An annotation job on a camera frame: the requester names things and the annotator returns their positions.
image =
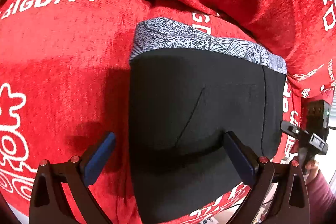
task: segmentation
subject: white pattern print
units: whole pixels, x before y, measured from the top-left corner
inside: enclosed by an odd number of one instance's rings
[[[222,198],[225,196],[220,196],[216,199],[215,203],[213,205],[209,205],[208,207],[203,207],[201,209],[198,209],[194,212],[192,212],[189,216],[193,217],[192,219],[189,219],[187,221],[182,222],[181,224],[191,224],[195,221],[202,222],[205,219],[208,219],[217,213],[220,213],[230,207],[232,204],[235,204],[242,198],[244,198],[249,191],[249,187],[247,185],[244,185],[243,183],[238,184],[235,188],[232,189],[230,192],[230,196],[227,199],[227,202],[225,204],[220,204],[222,201]]]
[[[309,97],[309,91],[310,89],[304,89],[301,94],[303,98],[308,98]]]
[[[16,111],[26,104],[26,95],[23,93],[12,93],[11,86],[8,83],[4,83],[0,88],[0,97],[5,88],[9,98],[20,98],[22,102],[19,105],[11,106],[8,111],[9,116],[16,119],[16,124],[0,124],[0,136],[2,136],[0,145],[0,167],[7,166],[7,170],[0,168],[0,187],[9,193],[14,193],[15,191],[19,196],[30,201],[37,169],[31,168],[25,162],[29,157],[29,149],[26,139],[18,131],[21,119],[20,115],[16,113]],[[5,114],[5,111],[6,110],[1,108],[0,105],[0,116]],[[8,149],[8,147],[5,146],[5,141],[10,142],[13,148]],[[31,177],[17,174],[17,172],[23,172],[24,168],[31,172]]]
[[[320,65],[319,68],[314,69],[314,70],[308,72],[306,75],[305,75],[305,74],[300,74],[300,75],[295,74],[295,75],[292,75],[292,77],[293,77],[294,79],[296,79],[298,82],[300,82],[300,81],[306,80],[307,78],[313,76],[313,75],[314,75],[315,73],[317,73],[317,71],[318,71],[320,68],[322,68],[322,67],[323,67],[323,64]]]

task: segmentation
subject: black clamp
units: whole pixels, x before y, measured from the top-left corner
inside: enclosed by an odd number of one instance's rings
[[[305,169],[308,161],[316,155],[325,155],[328,152],[326,140],[329,134],[330,109],[331,105],[324,100],[310,102],[306,114],[306,130],[287,121],[281,122],[281,130],[299,141],[298,156],[304,175],[308,173]]]
[[[223,147],[243,183],[251,187],[229,224],[253,223],[272,183],[278,186],[263,223],[310,223],[308,192],[297,158],[290,164],[272,163],[258,157],[233,132],[224,133]]]
[[[72,196],[86,223],[112,224],[92,196],[94,184],[116,145],[113,133],[106,133],[83,155],[64,163],[42,160],[37,170],[29,207],[30,224],[77,224],[61,183],[68,183]]]

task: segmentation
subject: blue clamp pad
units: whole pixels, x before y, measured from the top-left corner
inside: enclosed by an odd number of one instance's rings
[[[86,187],[97,181],[115,146],[115,135],[112,132],[107,133],[105,138],[95,148],[95,151],[90,154],[89,159],[85,161],[85,165],[82,170],[82,180]]]
[[[253,186],[259,170],[256,154],[248,146],[243,145],[232,131],[224,133],[223,147],[242,182]]]

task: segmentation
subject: finger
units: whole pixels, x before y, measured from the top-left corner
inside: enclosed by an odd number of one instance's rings
[[[305,165],[305,168],[307,170],[312,170],[312,169],[318,169],[319,166],[320,166],[320,163],[318,161],[316,161],[316,160],[310,160]]]
[[[309,172],[309,175],[307,177],[306,184],[313,181],[317,177],[318,173],[319,173],[319,168],[311,169],[310,172]]]

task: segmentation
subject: red blanket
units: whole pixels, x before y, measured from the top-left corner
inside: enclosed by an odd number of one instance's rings
[[[285,58],[284,119],[301,121],[301,97],[334,81],[334,0],[5,0],[0,8],[0,186],[28,214],[38,163],[80,155],[105,130],[117,148],[93,195],[114,223],[141,223],[128,162],[129,53],[137,23],[164,16],[221,37],[256,41]],[[279,162],[294,141],[283,136]],[[196,223],[246,195],[238,185],[173,223]],[[83,219],[70,201],[75,216]]]

